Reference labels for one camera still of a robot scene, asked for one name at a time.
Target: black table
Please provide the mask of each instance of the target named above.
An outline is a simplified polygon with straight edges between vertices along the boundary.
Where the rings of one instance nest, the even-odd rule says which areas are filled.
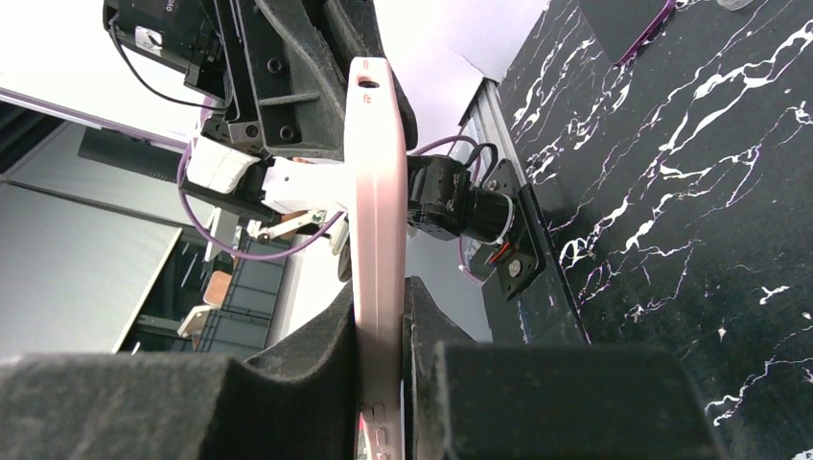
[[[618,69],[553,0],[499,95],[559,266],[495,340],[665,348],[733,458],[813,458],[811,42],[811,0],[688,0]]]

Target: white wall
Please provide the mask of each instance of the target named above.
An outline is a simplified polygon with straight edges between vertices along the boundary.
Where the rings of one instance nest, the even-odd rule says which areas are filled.
[[[0,87],[160,136],[186,141],[199,110],[154,96],[129,72],[103,28],[102,0],[0,2]],[[201,103],[183,76],[133,53],[142,78]]]
[[[482,79],[501,81],[549,0],[375,0],[419,146],[456,134]]]
[[[297,236],[293,244],[300,244],[306,238]],[[330,306],[344,287],[338,280],[337,267],[338,257],[331,253],[325,238],[288,258],[269,334],[270,343],[287,337]]]

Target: purple cable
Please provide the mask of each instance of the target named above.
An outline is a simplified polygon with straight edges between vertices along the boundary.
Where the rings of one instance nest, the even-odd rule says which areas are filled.
[[[423,146],[423,147],[419,148],[418,150],[414,151],[412,153],[412,156],[421,156],[421,155],[425,154],[426,152],[428,152],[430,150],[434,150],[434,149],[437,149],[440,146],[443,146],[443,145],[446,145],[446,144],[452,144],[452,143],[456,143],[456,142],[468,142],[469,144],[472,145],[472,147],[477,147],[477,141],[472,139],[469,136],[464,136],[464,135],[449,136],[449,137],[444,137],[442,139],[438,139],[438,140],[436,140],[434,142],[431,142],[429,144],[426,144],[425,146]]]
[[[313,244],[316,240],[318,240],[322,235],[327,233],[328,229],[344,215],[344,213],[337,213],[333,218],[328,220],[322,228],[318,229],[316,233],[310,238],[305,241],[302,241],[302,244],[299,244],[296,247],[292,247],[290,249],[286,249],[277,254],[268,254],[268,255],[258,255],[258,254],[248,254],[247,252],[237,251],[229,247],[228,245],[218,241],[212,234],[203,227],[203,224],[197,220],[195,217],[195,213],[192,212],[192,207],[189,205],[189,199],[186,197],[186,194],[180,189],[180,184],[183,183],[184,176],[186,175],[186,165],[189,163],[189,159],[192,157],[192,145],[189,144],[186,146],[186,149],[183,151],[183,156],[180,157],[180,163],[178,164],[178,171],[177,171],[177,184],[178,184],[178,196],[180,197],[180,205],[183,207],[183,211],[186,213],[187,218],[195,227],[196,230],[199,231],[200,235],[205,238],[208,242],[212,243],[213,246],[217,247],[217,249],[231,254],[234,257],[246,259],[247,261],[258,261],[258,262],[266,262],[266,261],[275,261],[277,259],[285,259],[289,256],[296,254],[297,252],[305,249],[306,247]]]
[[[446,145],[446,144],[454,144],[454,143],[457,143],[457,142],[468,142],[473,147],[477,147],[477,141],[476,140],[472,139],[469,136],[464,136],[464,135],[460,134],[460,135],[456,135],[456,136],[444,137],[443,139],[438,139],[438,140],[436,140],[434,142],[426,144],[425,146],[423,146],[423,147],[419,148],[418,150],[416,150],[415,152],[413,152],[412,156],[420,156],[420,155],[423,155],[423,154],[427,153],[430,150],[437,149],[440,146],[443,146],[443,145]],[[481,163],[482,163],[482,156],[478,155],[476,163],[475,163],[475,174],[474,174],[475,180],[477,179],[477,175],[480,174],[480,164]],[[457,260],[460,263],[460,271],[462,271],[463,274],[466,275],[466,278],[468,278],[469,281],[471,281],[472,283],[475,283],[477,285],[481,285],[482,281],[480,281],[475,276],[475,274],[472,273],[472,270],[469,269],[469,264],[466,262],[466,258],[463,257],[463,237],[460,237],[460,238],[457,239]]]

